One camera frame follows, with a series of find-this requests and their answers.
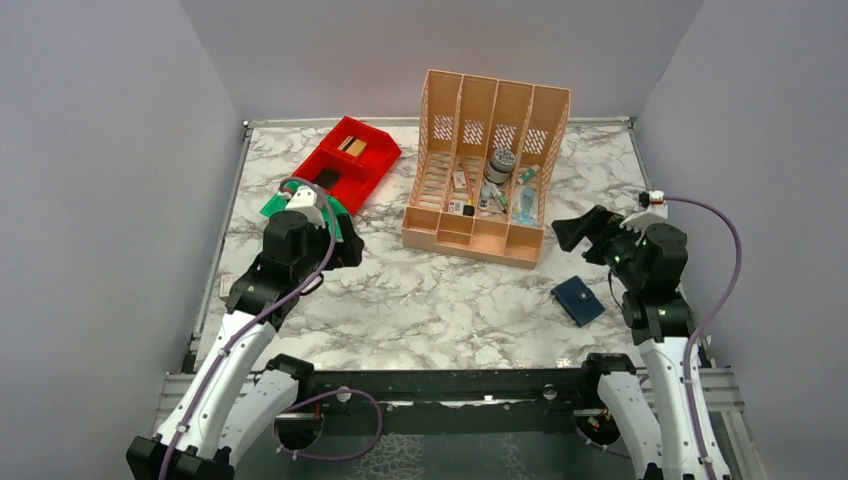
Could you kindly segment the peach desk file organizer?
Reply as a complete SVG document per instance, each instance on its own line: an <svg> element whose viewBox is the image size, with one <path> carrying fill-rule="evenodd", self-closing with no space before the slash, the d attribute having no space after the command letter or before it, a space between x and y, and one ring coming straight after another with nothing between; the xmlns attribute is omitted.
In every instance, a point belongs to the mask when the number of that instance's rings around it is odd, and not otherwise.
<svg viewBox="0 0 848 480"><path fill-rule="evenodd" d="M567 88L428 71L403 245L535 268L570 107Z"/></svg>

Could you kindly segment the red double bin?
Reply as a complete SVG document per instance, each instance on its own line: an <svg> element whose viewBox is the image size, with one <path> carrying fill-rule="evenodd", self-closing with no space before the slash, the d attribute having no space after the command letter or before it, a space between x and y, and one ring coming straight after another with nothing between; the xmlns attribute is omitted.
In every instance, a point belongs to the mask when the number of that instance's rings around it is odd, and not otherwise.
<svg viewBox="0 0 848 480"><path fill-rule="evenodd" d="M367 148L358 158L338 150L338 145L348 136L367 142ZM325 192L337 199L350 214L356 215L400 153L400 147L387 132L345 116L293 175L314 183L315 177L324 168L339 172L341 179Z"/></svg>

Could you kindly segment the navy blue card holder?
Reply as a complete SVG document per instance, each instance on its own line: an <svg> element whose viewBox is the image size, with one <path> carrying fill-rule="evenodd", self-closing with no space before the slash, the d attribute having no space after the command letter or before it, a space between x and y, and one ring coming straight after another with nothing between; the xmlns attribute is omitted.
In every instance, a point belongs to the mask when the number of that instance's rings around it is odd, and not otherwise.
<svg viewBox="0 0 848 480"><path fill-rule="evenodd" d="M578 327L591 323L605 312L593 290L579 276L555 286L551 294Z"/></svg>

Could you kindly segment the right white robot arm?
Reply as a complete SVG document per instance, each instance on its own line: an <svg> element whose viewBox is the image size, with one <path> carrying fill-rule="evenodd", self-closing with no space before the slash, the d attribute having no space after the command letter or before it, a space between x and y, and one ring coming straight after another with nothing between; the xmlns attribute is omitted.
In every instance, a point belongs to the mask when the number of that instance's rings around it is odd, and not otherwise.
<svg viewBox="0 0 848 480"><path fill-rule="evenodd" d="M562 250L582 240L583 258L623 284L622 313L644 364L644 399L626 355L591 354L577 380L579 398L611 414L638 479L729 479L716 443L694 348L693 311L678 290L687 236L664 221L632 227L602 206L551 224Z"/></svg>

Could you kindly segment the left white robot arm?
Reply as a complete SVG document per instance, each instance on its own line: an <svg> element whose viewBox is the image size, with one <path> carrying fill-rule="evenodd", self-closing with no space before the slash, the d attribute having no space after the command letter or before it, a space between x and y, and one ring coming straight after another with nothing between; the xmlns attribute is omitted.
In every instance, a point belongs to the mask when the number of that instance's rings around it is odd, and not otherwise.
<svg viewBox="0 0 848 480"><path fill-rule="evenodd" d="M355 267L364 242L350 215L281 211L270 217L260 253L232 285L217 338L176 407L150 438L137 436L126 452L136 479L232 479L244 451L285 408L313 401L312 367L296 360L272 368L241 392L254 363L302 295L326 271Z"/></svg>

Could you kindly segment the green plastic bin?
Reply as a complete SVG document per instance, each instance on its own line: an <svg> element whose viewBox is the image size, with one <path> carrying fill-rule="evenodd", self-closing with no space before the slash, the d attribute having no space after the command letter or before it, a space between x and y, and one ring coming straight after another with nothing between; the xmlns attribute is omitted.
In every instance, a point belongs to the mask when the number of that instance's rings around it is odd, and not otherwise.
<svg viewBox="0 0 848 480"><path fill-rule="evenodd" d="M284 208L291 198L292 194L297 190L300 185L304 185L298 182L288 182L285 183L282 189L276 192L271 199L262 207L260 213L267 217L271 218L273 215L278 212L284 212ZM318 194L319 197L325 202L324 207L324 218L330 222L330 217L335 219L337 214L350 213L342 206L342 204L325 192L322 188L318 188L321 194Z"/></svg>

